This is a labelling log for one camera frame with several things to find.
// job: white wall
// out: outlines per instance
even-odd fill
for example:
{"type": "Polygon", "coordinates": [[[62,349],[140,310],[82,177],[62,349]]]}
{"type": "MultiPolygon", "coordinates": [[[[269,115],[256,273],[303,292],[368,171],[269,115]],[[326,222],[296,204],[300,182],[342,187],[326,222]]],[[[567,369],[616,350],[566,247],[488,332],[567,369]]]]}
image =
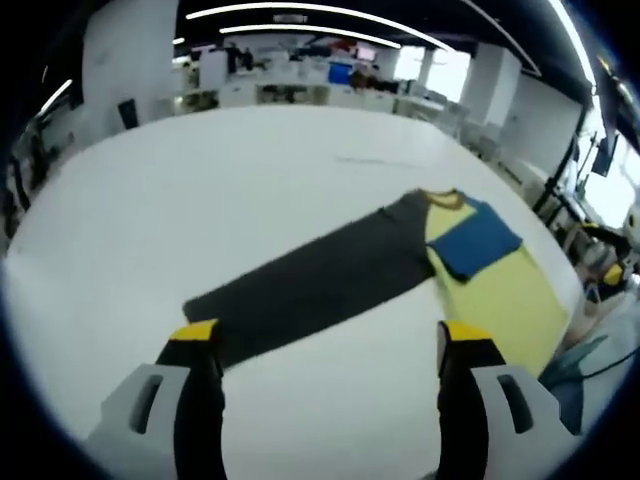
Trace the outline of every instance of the white wall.
{"type": "Polygon", "coordinates": [[[504,129],[504,145],[514,159],[555,173],[582,107],[557,90],[523,75],[504,129]]]}
{"type": "Polygon", "coordinates": [[[374,48],[378,51],[378,57],[375,63],[380,67],[380,75],[383,78],[392,79],[398,58],[400,57],[400,49],[385,47],[374,48]]]}
{"type": "Polygon", "coordinates": [[[462,87],[469,118],[503,126],[520,78],[520,61],[502,47],[481,43],[462,87]]]}
{"type": "Polygon", "coordinates": [[[469,118],[484,123],[502,62],[502,48],[480,44],[460,103],[470,109],[469,118]]]}
{"type": "Polygon", "coordinates": [[[89,20],[82,88],[94,141],[124,130],[124,100],[136,100],[140,123],[159,118],[158,100],[172,91],[177,8],[178,0],[115,0],[89,20]]]}
{"type": "Polygon", "coordinates": [[[493,91],[493,98],[489,112],[487,113],[487,123],[502,127],[511,110],[513,97],[518,89],[522,74],[522,63],[509,50],[502,51],[502,62],[498,82],[493,91]]]}

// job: ceiling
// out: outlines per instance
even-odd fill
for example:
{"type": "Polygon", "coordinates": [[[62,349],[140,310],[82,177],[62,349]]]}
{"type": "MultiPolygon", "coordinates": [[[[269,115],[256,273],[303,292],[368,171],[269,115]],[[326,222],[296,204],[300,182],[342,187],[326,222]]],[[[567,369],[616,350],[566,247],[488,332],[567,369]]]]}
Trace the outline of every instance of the ceiling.
{"type": "MultiPolygon", "coordinates": [[[[2,95],[1,113],[3,147],[20,131],[44,101],[67,79],[74,79],[71,91],[81,97],[82,85],[82,38],[87,18],[109,0],[56,0],[41,2],[21,0],[9,2],[6,12],[0,15],[4,20],[0,35],[5,45],[13,45],[9,50],[16,58],[5,60],[12,65],[12,75],[5,78],[9,88],[2,95]],[[42,74],[48,66],[45,81],[42,74]]],[[[478,42],[503,45],[527,65],[523,55],[507,38],[476,10],[463,0],[327,0],[324,5],[359,10],[378,15],[417,30],[433,35],[452,47],[475,53],[478,42]]],[[[564,28],[558,21],[548,0],[473,0],[475,5],[498,22],[521,46],[522,50],[535,62],[542,72],[541,80],[557,88],[576,100],[588,91],[582,68],[564,28]]],[[[187,21],[185,15],[194,11],[233,4],[224,0],[181,0],[176,25],[176,37],[185,37],[184,48],[192,44],[213,43],[219,36],[221,27],[253,23],[272,23],[273,10],[235,12],[187,21]]],[[[590,0],[572,0],[572,3],[590,25],[602,27],[602,22],[592,22],[602,17],[606,5],[596,5],[589,10],[590,0]]],[[[422,45],[424,42],[404,32],[367,20],[332,13],[305,11],[308,23],[345,30],[357,31],[394,40],[403,45],[422,45]]],[[[624,15],[615,17],[624,21],[624,15]]],[[[620,29],[606,25],[610,45],[617,48],[620,29]]],[[[638,63],[633,48],[628,44],[620,47],[624,62],[638,63]]],[[[594,69],[597,62],[592,61],[594,69]]]]}
{"type": "MultiPolygon", "coordinates": [[[[506,30],[537,65],[542,80],[575,99],[587,91],[582,67],[562,24],[547,0],[467,0],[473,1],[506,30]]],[[[212,0],[182,0],[176,37],[191,44],[213,43],[223,27],[273,23],[276,13],[295,10],[261,9],[217,14],[193,20],[185,16],[207,8],[233,4],[212,0]]],[[[432,35],[455,49],[475,54],[478,42],[509,48],[523,65],[525,56],[495,26],[462,0],[323,0],[322,5],[349,8],[393,20],[432,35]]],[[[341,28],[393,40],[401,45],[428,45],[424,40],[391,27],[336,13],[298,11],[309,25],[341,28]]]]}

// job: yellow shirt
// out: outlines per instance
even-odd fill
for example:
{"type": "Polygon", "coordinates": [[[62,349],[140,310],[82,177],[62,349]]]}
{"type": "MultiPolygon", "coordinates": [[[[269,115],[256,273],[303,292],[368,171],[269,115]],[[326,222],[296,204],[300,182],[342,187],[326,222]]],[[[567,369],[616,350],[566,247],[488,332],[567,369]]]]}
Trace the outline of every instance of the yellow shirt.
{"type": "MultiPolygon", "coordinates": [[[[428,242],[475,213],[459,192],[425,195],[431,202],[428,242]]],[[[526,248],[521,245],[464,284],[447,272],[432,248],[427,255],[447,318],[489,332],[507,363],[539,375],[558,345],[567,314],[526,248]]]]}

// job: folded garment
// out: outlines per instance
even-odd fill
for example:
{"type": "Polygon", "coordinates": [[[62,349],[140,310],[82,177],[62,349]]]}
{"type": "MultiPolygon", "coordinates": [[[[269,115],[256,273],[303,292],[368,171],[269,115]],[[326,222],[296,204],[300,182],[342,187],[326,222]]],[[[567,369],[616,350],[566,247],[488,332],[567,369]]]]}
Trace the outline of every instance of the folded garment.
{"type": "Polygon", "coordinates": [[[473,215],[428,245],[453,278],[466,282],[516,251],[521,244],[522,239],[489,205],[479,203],[473,215]]]}
{"type": "Polygon", "coordinates": [[[184,304],[216,318],[225,367],[355,317],[434,276],[420,192],[317,238],[184,304]]]}

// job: desk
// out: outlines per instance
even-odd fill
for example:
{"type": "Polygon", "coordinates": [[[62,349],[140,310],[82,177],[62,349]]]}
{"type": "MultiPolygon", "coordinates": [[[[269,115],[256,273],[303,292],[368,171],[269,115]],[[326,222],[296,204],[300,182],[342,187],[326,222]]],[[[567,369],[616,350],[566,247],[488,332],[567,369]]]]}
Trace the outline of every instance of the desk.
{"type": "Polygon", "coordinates": [[[239,85],[253,83],[256,86],[265,85],[299,85],[305,87],[329,87],[333,85],[325,78],[310,75],[306,78],[300,77],[297,72],[263,72],[255,75],[232,75],[229,77],[227,85],[239,85]]]}
{"type": "MultiPolygon", "coordinates": [[[[63,428],[83,437],[100,402],[184,325],[185,300],[410,189],[453,186],[491,203],[523,238],[568,322],[581,288],[554,239],[433,125],[330,107],[239,107],[107,139],[45,187],[5,262],[25,367],[63,428]]],[[[229,478],[421,478],[434,470],[443,316],[426,282],[229,371],[229,478]]]]}
{"type": "Polygon", "coordinates": [[[440,112],[444,111],[444,105],[426,98],[398,95],[396,113],[409,118],[422,118],[435,120],[440,112]]]}

